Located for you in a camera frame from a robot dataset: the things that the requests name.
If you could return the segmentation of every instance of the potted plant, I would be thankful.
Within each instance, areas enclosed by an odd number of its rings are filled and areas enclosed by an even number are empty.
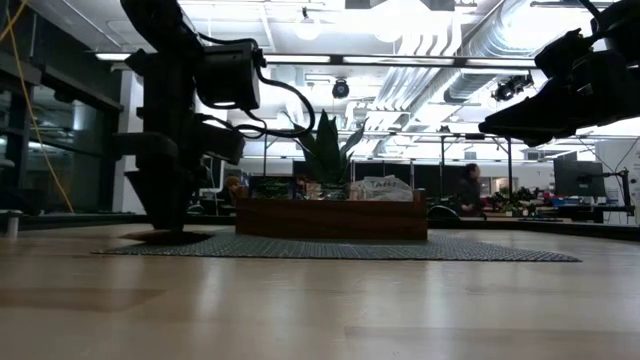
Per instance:
[[[295,123],[293,126],[296,130],[304,129]],[[340,148],[336,118],[329,120],[329,116],[323,110],[316,136],[307,134],[298,139],[307,165],[322,186],[324,199],[346,200],[349,198],[349,164],[351,163],[349,151],[362,140],[364,129],[363,124]]]

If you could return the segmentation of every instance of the black cable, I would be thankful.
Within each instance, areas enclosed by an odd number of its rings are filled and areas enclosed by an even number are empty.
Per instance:
[[[256,47],[256,49],[260,47],[256,39],[251,39],[251,38],[235,39],[235,40],[220,40],[220,39],[214,39],[203,33],[198,33],[198,36],[210,43],[218,44],[218,45],[234,45],[234,44],[242,44],[242,43],[249,42],[249,43],[252,43]]]
[[[600,23],[601,21],[601,14],[600,14],[600,10],[598,10],[598,8],[593,5],[591,3],[591,1],[589,0],[578,0],[580,2],[580,4],[582,4],[582,6],[584,6],[590,13],[591,15],[593,15],[593,18],[596,20],[596,31],[594,31],[594,33],[597,33],[600,30]]]
[[[277,136],[277,137],[287,138],[287,139],[295,139],[295,138],[299,138],[299,137],[305,136],[307,134],[310,134],[313,131],[313,128],[315,127],[315,125],[316,125],[316,114],[315,114],[315,111],[313,111],[313,106],[311,106],[311,103],[309,102],[309,100],[304,95],[302,95],[302,93],[300,91],[298,91],[298,89],[294,88],[293,86],[291,86],[289,84],[285,84],[283,82],[276,81],[276,80],[266,79],[262,75],[262,72],[260,71],[260,68],[257,69],[257,73],[258,73],[258,79],[260,79],[260,81],[262,81],[263,83],[265,83],[267,85],[279,87],[279,88],[282,88],[282,89],[285,89],[285,90],[289,90],[292,93],[296,94],[296,96],[298,96],[300,101],[302,101],[304,106],[309,111],[309,126],[306,129],[301,130],[301,131],[275,131],[275,130],[261,129],[261,128],[259,128],[257,126],[253,126],[253,125],[238,125],[238,126],[236,126],[236,129],[238,129],[238,130],[253,130],[253,131],[257,131],[257,132],[262,133],[262,134],[271,135],[271,136]],[[253,119],[255,121],[264,121],[264,120],[260,119],[259,117],[255,116],[250,110],[245,110],[245,113],[247,114],[247,116],[249,116],[249,118],[251,118],[251,119]]]
[[[264,129],[261,129],[261,131],[259,131],[259,132],[258,132],[258,135],[257,135],[257,136],[249,136],[249,135],[246,135],[246,134],[242,134],[242,135],[243,135],[244,137],[246,137],[247,139],[254,139],[254,140],[255,140],[255,139],[260,139],[261,137],[266,136],[266,135],[264,134],[264,131],[266,131],[266,130],[267,130],[267,122],[266,122],[266,121],[264,121],[263,119],[260,119],[260,118],[259,118],[259,117],[257,117],[257,116],[254,116],[254,117],[252,117],[251,119],[252,119],[252,120],[255,120],[255,121],[257,121],[257,122],[262,123],[262,125],[264,125]]]

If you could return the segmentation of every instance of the computer monitor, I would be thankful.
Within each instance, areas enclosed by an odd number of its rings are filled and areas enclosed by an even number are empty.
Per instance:
[[[558,196],[607,196],[601,163],[556,159],[553,172]]]

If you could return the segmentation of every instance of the table surface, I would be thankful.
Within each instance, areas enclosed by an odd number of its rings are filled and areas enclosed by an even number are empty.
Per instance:
[[[635,243],[433,231],[582,263],[90,255],[147,229],[0,239],[2,359],[640,359]]]

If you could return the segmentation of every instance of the wooden planter box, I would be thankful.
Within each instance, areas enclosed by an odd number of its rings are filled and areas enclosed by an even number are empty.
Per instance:
[[[236,208],[238,234],[300,239],[427,239],[427,211],[421,200],[238,199]]]

